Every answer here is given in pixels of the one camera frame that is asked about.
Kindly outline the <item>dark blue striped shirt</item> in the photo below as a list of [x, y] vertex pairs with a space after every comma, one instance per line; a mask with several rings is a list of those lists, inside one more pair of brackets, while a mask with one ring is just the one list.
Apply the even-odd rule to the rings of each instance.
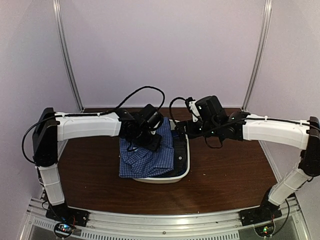
[[173, 139], [173, 170], [159, 175], [159, 178], [172, 178], [182, 176], [187, 170], [187, 141], [184, 136], [180, 136], [176, 130], [171, 131]]

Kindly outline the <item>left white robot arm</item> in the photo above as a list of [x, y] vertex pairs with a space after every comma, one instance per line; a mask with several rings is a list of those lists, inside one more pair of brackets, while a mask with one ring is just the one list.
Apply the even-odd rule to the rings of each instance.
[[130, 144], [156, 151], [162, 137], [156, 133], [164, 117], [151, 104], [136, 113], [118, 108], [107, 112], [63, 113], [47, 107], [33, 127], [33, 161], [42, 179], [49, 207], [61, 222], [72, 218], [60, 181], [58, 142], [70, 139], [120, 137]]

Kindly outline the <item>white plastic basket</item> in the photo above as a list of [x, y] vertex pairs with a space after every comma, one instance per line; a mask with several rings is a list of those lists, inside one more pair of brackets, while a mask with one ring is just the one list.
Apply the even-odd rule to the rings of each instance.
[[170, 119], [173, 137], [174, 168], [173, 170], [154, 177], [134, 178], [135, 181], [147, 184], [173, 184], [182, 180], [190, 171], [190, 143], [188, 136], [180, 136], [175, 130], [176, 125]]

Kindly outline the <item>right round circuit board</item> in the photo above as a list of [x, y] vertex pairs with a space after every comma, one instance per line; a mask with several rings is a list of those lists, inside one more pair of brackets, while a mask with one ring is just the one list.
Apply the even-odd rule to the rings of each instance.
[[267, 238], [273, 235], [275, 231], [274, 223], [266, 223], [254, 226], [255, 233], [261, 238]]

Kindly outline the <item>aluminium front rail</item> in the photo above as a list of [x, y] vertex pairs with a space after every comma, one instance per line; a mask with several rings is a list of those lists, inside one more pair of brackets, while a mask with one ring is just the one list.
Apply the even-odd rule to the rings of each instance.
[[[18, 240], [59, 240], [56, 221], [46, 218], [43, 200], [31, 198]], [[77, 226], [66, 240], [310, 240], [298, 201], [288, 200], [290, 214], [274, 236], [263, 238], [255, 225], [243, 226], [240, 210], [209, 213], [147, 215], [88, 210], [87, 225]]]

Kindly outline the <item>round circuit board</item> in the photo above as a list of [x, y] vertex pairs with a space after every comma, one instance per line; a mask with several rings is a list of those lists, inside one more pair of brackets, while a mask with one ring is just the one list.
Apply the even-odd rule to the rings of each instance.
[[275, 231], [274, 223], [266, 223], [254, 226], [255, 233], [261, 238], [267, 238], [273, 235]]
[[72, 226], [68, 223], [58, 222], [53, 227], [53, 233], [58, 238], [68, 238], [73, 234], [75, 229], [76, 228], [74, 226]]

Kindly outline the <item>right aluminium frame post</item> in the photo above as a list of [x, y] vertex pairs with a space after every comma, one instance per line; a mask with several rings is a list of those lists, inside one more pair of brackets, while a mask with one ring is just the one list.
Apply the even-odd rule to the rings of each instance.
[[269, 29], [270, 29], [270, 23], [271, 23], [271, 18], [272, 18], [272, 7], [273, 7], [272, 0], [265, 0], [264, 1], [264, 8], [263, 8], [263, 15], [262, 15], [262, 22], [261, 22], [259, 39], [258, 39], [258, 45], [257, 45], [257, 49], [256, 49], [254, 62], [253, 62], [253, 68], [252, 68], [250, 79], [249, 79], [249, 84], [248, 84], [247, 91], [246, 91], [246, 94], [244, 97], [244, 101], [243, 101], [243, 104], [241, 107], [242, 110], [248, 109], [250, 99], [253, 95], [255, 83], [258, 79], [258, 74], [259, 74], [259, 70], [261, 67], [263, 54], [264, 54], [264, 50], [266, 47], [267, 38], [268, 38], [268, 34], [269, 34]]

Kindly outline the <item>left round circuit board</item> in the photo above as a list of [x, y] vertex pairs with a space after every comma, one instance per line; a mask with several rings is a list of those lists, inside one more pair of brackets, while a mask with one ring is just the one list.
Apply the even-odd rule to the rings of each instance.
[[58, 222], [53, 227], [53, 233], [58, 238], [68, 238], [73, 234], [75, 229], [76, 228], [74, 226], [72, 226], [68, 223]]

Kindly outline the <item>blue checked long sleeve shirt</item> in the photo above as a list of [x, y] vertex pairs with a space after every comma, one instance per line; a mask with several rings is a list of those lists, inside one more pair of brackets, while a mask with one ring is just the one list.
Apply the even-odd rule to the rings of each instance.
[[165, 117], [161, 127], [156, 130], [161, 136], [157, 151], [148, 150], [119, 140], [119, 177], [141, 179], [156, 177], [174, 169], [174, 145], [171, 124]]

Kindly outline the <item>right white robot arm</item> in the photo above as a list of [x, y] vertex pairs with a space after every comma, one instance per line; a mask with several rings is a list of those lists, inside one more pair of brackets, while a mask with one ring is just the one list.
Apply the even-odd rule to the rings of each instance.
[[316, 117], [297, 121], [238, 111], [231, 115], [200, 115], [191, 120], [175, 121], [174, 124], [180, 134], [191, 139], [217, 137], [221, 143], [225, 139], [265, 141], [301, 151], [299, 163], [265, 193], [256, 210], [261, 221], [268, 220], [287, 197], [320, 175], [320, 123]]

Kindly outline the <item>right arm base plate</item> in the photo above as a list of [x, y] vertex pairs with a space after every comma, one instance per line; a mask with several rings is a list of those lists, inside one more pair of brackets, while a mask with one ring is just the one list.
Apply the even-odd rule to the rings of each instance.
[[274, 218], [280, 218], [282, 212], [278, 207], [258, 206], [248, 208], [239, 212], [242, 226], [256, 225], [271, 221]]

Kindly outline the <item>left aluminium frame post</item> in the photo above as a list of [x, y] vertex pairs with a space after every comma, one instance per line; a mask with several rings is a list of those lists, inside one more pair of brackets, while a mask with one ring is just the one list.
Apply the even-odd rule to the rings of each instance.
[[63, 23], [63, 16], [61, 11], [61, 1], [53, 0], [52, 4], [53, 4], [53, 13], [56, 21], [56, 26], [57, 26], [57, 33], [58, 33], [60, 48], [61, 48], [62, 60], [65, 66], [67, 79], [70, 84], [71, 92], [74, 97], [77, 110], [79, 112], [82, 112], [84, 110], [84, 106], [83, 106], [83, 103], [80, 97], [80, 92], [75, 80], [75, 75], [74, 75], [71, 58], [68, 50], [68, 44], [66, 40], [66, 34], [65, 34], [64, 23]]

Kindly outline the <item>aluminium frame post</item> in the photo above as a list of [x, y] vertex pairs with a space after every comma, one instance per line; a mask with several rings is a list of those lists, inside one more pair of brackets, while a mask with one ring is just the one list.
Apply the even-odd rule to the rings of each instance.
[[272, 18], [272, 7], [273, 7], [272, 0], [265, 0], [264, 1], [264, 8], [263, 8], [263, 15], [262, 15], [262, 22], [261, 22], [259, 39], [258, 39], [258, 45], [257, 45], [257, 49], [256, 49], [254, 62], [253, 62], [253, 68], [252, 68], [250, 79], [249, 79], [249, 84], [248, 84], [247, 91], [246, 91], [246, 94], [244, 97], [244, 101], [243, 101], [243, 104], [241, 107], [242, 110], [248, 109], [250, 99], [253, 95], [255, 83], [258, 79], [258, 74], [259, 74], [259, 70], [261, 67], [263, 54], [264, 54], [264, 50], [266, 47], [267, 38], [268, 38], [268, 34], [269, 34], [269, 29], [270, 29], [270, 23], [271, 23], [271, 18]]
[[79, 112], [82, 112], [84, 110], [84, 106], [83, 106], [83, 103], [80, 97], [80, 92], [75, 80], [75, 75], [74, 75], [71, 58], [68, 50], [68, 44], [66, 40], [66, 34], [65, 34], [64, 23], [63, 23], [63, 16], [61, 11], [61, 1], [53, 0], [52, 4], [53, 4], [53, 13], [56, 21], [56, 26], [57, 26], [57, 33], [58, 33], [60, 48], [61, 48], [62, 60], [65, 66], [67, 79], [70, 84], [71, 92], [74, 97], [77, 110]]

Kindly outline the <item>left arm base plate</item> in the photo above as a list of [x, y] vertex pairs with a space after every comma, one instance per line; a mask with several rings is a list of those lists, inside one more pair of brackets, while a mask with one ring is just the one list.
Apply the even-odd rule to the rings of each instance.
[[89, 212], [75, 208], [68, 208], [64, 213], [46, 211], [45, 217], [57, 222], [68, 223], [73, 226], [86, 227], [89, 219]]

